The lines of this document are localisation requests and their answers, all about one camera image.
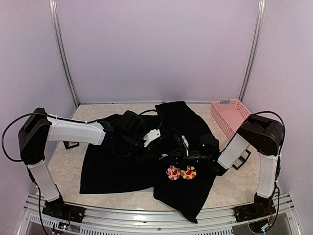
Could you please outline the black t-shirt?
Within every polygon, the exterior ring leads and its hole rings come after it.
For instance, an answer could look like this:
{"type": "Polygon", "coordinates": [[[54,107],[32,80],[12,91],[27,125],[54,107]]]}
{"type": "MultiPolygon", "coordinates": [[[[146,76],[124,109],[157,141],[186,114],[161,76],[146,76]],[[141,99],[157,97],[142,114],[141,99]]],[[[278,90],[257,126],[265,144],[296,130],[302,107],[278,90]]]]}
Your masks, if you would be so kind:
{"type": "Polygon", "coordinates": [[[196,223],[216,178],[206,161],[194,164],[196,176],[172,180],[166,171],[170,163],[161,154],[177,149],[173,134],[184,135],[190,150],[203,155],[217,156],[220,143],[206,122],[183,101],[159,104],[162,117],[145,115],[148,128],[160,126],[161,137],[155,141],[157,151],[139,162],[135,153],[119,157],[107,146],[89,145],[85,153],[80,189],[81,194],[125,193],[153,189],[156,200],[179,211],[187,220],[196,223]]]}

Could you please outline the black brooch box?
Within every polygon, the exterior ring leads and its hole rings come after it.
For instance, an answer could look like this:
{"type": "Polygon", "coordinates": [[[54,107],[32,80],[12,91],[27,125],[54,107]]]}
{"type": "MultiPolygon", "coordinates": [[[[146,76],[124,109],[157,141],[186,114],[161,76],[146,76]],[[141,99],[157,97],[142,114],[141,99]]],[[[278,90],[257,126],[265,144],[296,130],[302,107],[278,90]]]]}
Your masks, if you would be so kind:
{"type": "Polygon", "coordinates": [[[235,170],[239,170],[247,162],[250,155],[251,155],[251,152],[248,149],[246,149],[244,152],[244,155],[241,155],[238,159],[236,159],[232,167],[235,170]]]}
{"type": "Polygon", "coordinates": [[[63,144],[66,150],[80,146],[79,142],[73,142],[73,141],[63,141],[63,144]]]}

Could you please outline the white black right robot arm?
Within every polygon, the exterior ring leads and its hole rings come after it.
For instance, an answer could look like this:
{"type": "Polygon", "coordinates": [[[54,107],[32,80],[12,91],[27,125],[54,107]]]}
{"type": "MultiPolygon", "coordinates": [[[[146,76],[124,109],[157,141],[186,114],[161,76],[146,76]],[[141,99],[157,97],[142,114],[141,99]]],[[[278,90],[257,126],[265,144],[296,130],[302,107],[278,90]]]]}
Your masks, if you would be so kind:
{"type": "Polygon", "coordinates": [[[163,154],[171,165],[180,168],[181,176],[189,178],[187,170],[194,166],[206,166],[217,175],[224,175],[239,160],[245,162],[244,153],[254,150],[259,157],[259,178],[255,193],[257,200],[250,206],[254,217],[261,217],[269,210],[269,200],[277,189],[282,147],[286,137],[283,119],[273,111],[261,111],[249,115],[235,131],[223,150],[211,134],[200,138],[197,149],[189,146],[187,138],[174,134],[177,149],[163,154]]]}

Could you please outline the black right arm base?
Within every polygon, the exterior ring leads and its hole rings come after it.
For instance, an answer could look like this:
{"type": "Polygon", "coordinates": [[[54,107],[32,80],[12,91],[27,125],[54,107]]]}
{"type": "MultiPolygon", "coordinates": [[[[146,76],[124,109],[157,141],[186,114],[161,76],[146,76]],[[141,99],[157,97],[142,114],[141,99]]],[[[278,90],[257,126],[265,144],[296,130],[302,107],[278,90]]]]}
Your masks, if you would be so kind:
{"type": "Polygon", "coordinates": [[[253,203],[236,206],[234,208],[236,222],[239,223],[275,214],[276,208],[273,196],[274,194],[269,198],[264,198],[255,194],[253,203]]]}

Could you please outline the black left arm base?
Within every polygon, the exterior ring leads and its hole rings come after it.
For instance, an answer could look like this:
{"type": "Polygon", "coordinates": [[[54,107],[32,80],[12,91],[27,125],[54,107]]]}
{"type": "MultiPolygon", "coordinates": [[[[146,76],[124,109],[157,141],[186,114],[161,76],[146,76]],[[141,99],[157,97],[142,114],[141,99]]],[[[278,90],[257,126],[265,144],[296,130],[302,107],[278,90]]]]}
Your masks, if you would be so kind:
{"type": "Polygon", "coordinates": [[[84,207],[67,204],[60,197],[54,201],[45,201],[43,214],[68,222],[82,223],[86,209],[84,207]]]}

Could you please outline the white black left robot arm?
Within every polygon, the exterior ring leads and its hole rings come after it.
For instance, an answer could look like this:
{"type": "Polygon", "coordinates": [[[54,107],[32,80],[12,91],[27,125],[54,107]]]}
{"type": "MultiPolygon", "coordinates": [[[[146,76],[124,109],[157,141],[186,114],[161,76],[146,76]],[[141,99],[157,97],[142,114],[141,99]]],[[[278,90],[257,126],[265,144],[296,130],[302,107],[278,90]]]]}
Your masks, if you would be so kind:
{"type": "Polygon", "coordinates": [[[154,142],[161,137],[159,127],[149,130],[143,114],[130,110],[125,111],[118,120],[108,122],[105,119],[82,121],[58,117],[48,114],[44,108],[36,108],[7,125],[1,137],[2,148],[5,147],[6,132],[23,118],[27,120],[18,132],[18,161],[26,165],[38,192],[49,202],[50,211],[59,218],[68,214],[68,206],[60,200],[61,193],[45,163],[47,142],[82,142],[100,146],[111,158],[134,155],[138,161],[142,161],[150,154],[154,142]]]}

